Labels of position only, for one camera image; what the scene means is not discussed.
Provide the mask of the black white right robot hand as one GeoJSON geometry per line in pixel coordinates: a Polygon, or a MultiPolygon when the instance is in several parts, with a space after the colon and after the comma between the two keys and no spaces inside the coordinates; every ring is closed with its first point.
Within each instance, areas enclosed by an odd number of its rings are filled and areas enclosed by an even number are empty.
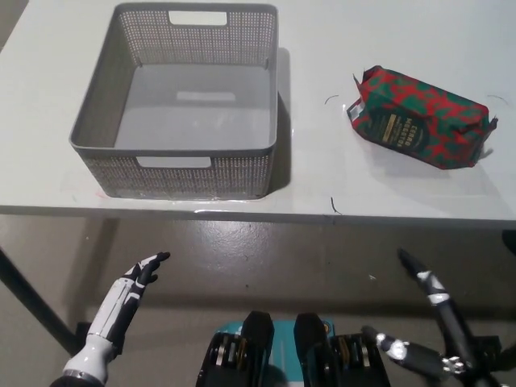
{"type": "Polygon", "coordinates": [[[433,381],[455,377],[464,386],[499,386],[468,324],[438,277],[405,249],[398,249],[397,257],[435,311],[446,352],[441,354],[420,344],[387,335],[371,326],[362,327],[366,340],[376,344],[395,364],[433,381]]]}

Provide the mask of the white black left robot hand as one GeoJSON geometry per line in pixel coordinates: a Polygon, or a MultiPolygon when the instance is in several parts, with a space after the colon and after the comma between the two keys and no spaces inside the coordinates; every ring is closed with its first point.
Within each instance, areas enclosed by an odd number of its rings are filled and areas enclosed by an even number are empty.
{"type": "Polygon", "coordinates": [[[110,287],[85,336],[80,351],[71,357],[54,386],[104,386],[108,366],[122,353],[125,334],[156,270],[170,257],[158,252],[132,266],[110,287]]]}

